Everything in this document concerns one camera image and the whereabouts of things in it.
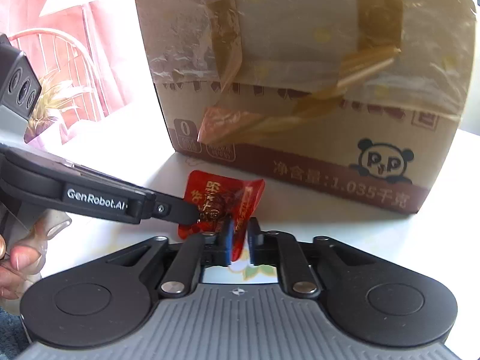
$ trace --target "gray gripper base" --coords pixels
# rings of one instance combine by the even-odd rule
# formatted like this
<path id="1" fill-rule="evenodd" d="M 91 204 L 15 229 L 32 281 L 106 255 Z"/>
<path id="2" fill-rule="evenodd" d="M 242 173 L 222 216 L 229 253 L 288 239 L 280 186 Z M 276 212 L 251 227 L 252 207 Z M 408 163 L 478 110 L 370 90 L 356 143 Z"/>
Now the gray gripper base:
<path id="1" fill-rule="evenodd" d="M 459 360 L 439 343 L 395 350 L 358 342 L 333 326 L 314 301 L 292 298 L 278 284 L 199 284 L 188 297 L 160 302 L 147 323 L 123 340 L 84 350 L 34 343 L 17 359 Z"/>

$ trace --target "silver bolt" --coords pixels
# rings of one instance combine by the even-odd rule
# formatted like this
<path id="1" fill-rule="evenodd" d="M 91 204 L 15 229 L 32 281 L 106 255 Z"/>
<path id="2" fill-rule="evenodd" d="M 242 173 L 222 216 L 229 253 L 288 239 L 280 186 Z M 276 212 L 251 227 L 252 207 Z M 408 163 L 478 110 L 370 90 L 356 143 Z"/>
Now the silver bolt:
<path id="1" fill-rule="evenodd" d="M 185 286 L 178 281 L 167 281 L 160 288 L 168 294 L 179 294 L 184 290 Z"/>
<path id="2" fill-rule="evenodd" d="M 293 290 L 299 294 L 312 294 L 317 290 L 317 286 L 309 281 L 299 281 L 293 285 Z"/>

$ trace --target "human hand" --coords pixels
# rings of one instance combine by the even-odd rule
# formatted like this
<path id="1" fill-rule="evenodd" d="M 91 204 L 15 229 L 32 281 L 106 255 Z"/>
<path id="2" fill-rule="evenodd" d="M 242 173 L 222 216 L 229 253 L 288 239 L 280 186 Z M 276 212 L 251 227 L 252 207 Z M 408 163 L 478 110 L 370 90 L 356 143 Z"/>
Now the human hand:
<path id="1" fill-rule="evenodd" d="M 66 213 L 46 210 L 28 236 L 12 246 L 7 258 L 0 260 L 0 300 L 20 298 L 39 279 L 45 264 L 47 242 L 70 224 L 71 219 Z"/>

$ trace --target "red snack packet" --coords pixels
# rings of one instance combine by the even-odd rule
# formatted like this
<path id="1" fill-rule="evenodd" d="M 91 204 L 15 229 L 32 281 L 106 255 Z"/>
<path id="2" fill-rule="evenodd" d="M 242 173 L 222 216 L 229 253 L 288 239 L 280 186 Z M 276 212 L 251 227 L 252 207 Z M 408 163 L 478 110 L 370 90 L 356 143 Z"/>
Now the red snack packet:
<path id="1" fill-rule="evenodd" d="M 223 222 L 231 215 L 234 223 L 232 261 L 242 254 L 247 223 L 257 208 L 265 181 L 242 181 L 194 170 L 190 173 L 184 200 L 197 204 L 200 220 L 193 226 L 178 226 L 178 235 L 185 239 L 190 234 L 204 231 L 220 232 Z"/>

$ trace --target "white table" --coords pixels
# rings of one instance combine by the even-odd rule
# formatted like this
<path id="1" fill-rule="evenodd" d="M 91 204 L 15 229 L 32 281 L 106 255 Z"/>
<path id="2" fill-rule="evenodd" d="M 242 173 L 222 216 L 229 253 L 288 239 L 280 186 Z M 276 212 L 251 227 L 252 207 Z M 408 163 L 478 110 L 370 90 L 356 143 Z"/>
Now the white table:
<path id="1" fill-rule="evenodd" d="M 255 175 L 174 154 L 158 105 L 134 103 L 74 138 L 55 154 L 152 189 L 183 196 L 193 169 L 240 179 Z M 300 241 L 327 235 L 444 283 L 458 302 L 447 346 L 464 360 L 480 356 L 480 137 L 458 131 L 424 206 L 405 217 L 267 180 L 255 213 L 264 230 L 288 231 Z M 49 244 L 43 275 L 84 263 L 156 235 L 178 242 L 172 223 L 151 219 L 140 226 L 73 215 L 73 224 Z M 247 264 L 236 268 L 241 270 Z M 244 280 L 217 272 L 219 281 Z M 255 280 L 272 280 L 261 274 Z"/>

